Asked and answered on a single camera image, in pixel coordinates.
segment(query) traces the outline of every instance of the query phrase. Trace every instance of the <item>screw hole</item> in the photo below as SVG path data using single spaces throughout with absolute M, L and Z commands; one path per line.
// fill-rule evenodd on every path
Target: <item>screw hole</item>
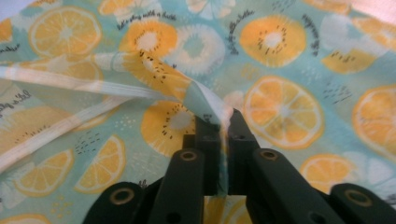
M 347 189 L 345 191 L 346 197 L 352 201 L 353 203 L 362 206 L 362 207 L 369 207 L 373 205 L 373 202 L 369 197 L 367 197 L 365 194 L 354 190 L 354 189 Z
M 180 157 L 183 161 L 193 161 L 197 158 L 197 154 L 191 151 L 185 151 L 180 154 Z
M 311 219 L 311 221 L 313 221 L 314 223 L 318 223 L 318 224 L 326 223 L 326 218 L 324 218 L 322 215 L 320 215 L 316 212 L 309 212 L 308 216 L 309 216 L 309 219 Z
M 181 220 L 181 216 L 179 213 L 169 213 L 166 216 L 167 223 L 179 223 Z
M 275 154 L 272 151 L 262 151 L 260 153 L 263 158 L 269 160 L 269 161 L 275 161 L 277 159 L 277 154 Z
M 128 203 L 133 197 L 134 191 L 132 189 L 116 189 L 110 194 L 110 201 L 116 205 L 120 205 Z

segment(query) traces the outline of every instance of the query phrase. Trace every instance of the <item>black plastic part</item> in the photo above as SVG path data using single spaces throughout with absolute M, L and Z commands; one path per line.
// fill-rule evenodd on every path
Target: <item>black plastic part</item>
M 190 148 L 190 147 L 192 148 L 195 147 L 195 134 L 184 134 L 182 148 Z
M 195 117 L 195 148 L 205 155 L 205 195 L 218 192 L 220 147 L 219 127 Z
M 112 185 L 96 200 L 83 223 L 134 223 L 142 199 L 143 190 L 134 183 Z
M 276 223 L 345 223 L 281 153 L 256 149 L 250 172 Z
M 202 223 L 205 157 L 199 150 L 174 154 L 157 193 L 148 223 Z
M 396 223 L 396 211 L 389 204 L 357 185 L 339 184 L 332 187 L 329 203 L 346 223 Z
M 155 198 L 162 182 L 163 179 L 160 178 L 144 189 L 144 198 L 140 204 L 140 208 L 134 219 L 134 223 L 148 223 L 152 205 L 154 205 Z
M 276 223 L 276 219 L 270 206 L 262 196 L 260 189 L 253 183 L 249 186 L 249 190 L 247 191 L 246 206 L 253 223 Z
M 228 130 L 228 177 L 230 195 L 248 193 L 248 160 L 260 148 L 256 138 L 238 110 L 233 111 Z

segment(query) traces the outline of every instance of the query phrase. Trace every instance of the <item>fabric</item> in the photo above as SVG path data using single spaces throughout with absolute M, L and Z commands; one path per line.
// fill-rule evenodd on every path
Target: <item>fabric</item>
M 221 127 L 206 223 L 242 111 L 316 189 L 396 208 L 396 26 L 342 1 L 39 0 L 0 22 L 0 223 L 80 223 L 114 183 L 162 177 L 194 115 Z

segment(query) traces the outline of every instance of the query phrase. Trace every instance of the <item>metal screw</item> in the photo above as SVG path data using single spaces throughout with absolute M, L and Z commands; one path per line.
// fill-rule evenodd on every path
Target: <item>metal screw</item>
M 133 197 L 134 191 L 132 189 L 116 189 L 110 194 L 110 201 L 116 205 L 120 205 L 128 203 Z
M 277 159 L 277 154 L 272 151 L 264 150 L 260 153 L 260 155 L 262 155 L 262 157 L 268 161 L 276 161 Z
M 193 160 L 197 159 L 197 157 L 198 157 L 197 154 L 195 154 L 194 152 L 191 152 L 191 151 L 185 151 L 180 154 L 180 158 L 183 161 L 193 161 Z
M 355 189 L 347 189 L 345 195 L 350 201 L 362 207 L 370 207 L 373 205 L 373 201 L 367 197 L 367 195 Z

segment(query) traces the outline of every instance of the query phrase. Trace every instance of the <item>kiwi slice print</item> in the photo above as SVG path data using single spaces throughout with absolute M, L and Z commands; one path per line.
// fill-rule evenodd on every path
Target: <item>kiwi slice print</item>
M 176 29 L 160 21 L 134 22 L 120 42 L 120 50 L 136 52 L 144 50 L 153 56 L 162 57 L 173 49 L 177 42 Z
M 321 62 L 330 70 L 341 75 L 357 73 L 368 68 L 376 57 L 362 50 L 353 49 L 349 53 L 335 50 Z
M 164 95 L 183 101 L 191 80 L 152 54 L 140 50 L 123 56 L 123 67 L 139 81 Z
M 282 15 L 273 15 L 248 23 L 239 43 L 253 59 L 269 67 L 282 67 L 294 61 L 305 49 L 303 26 Z
M 0 128 L 0 154 L 70 116 L 68 112 L 50 106 L 38 106 L 4 116 L 6 123 Z
M 195 117 L 182 104 L 157 101 L 143 115 L 140 131 L 148 145 L 171 157 L 181 149 L 183 135 L 195 133 Z

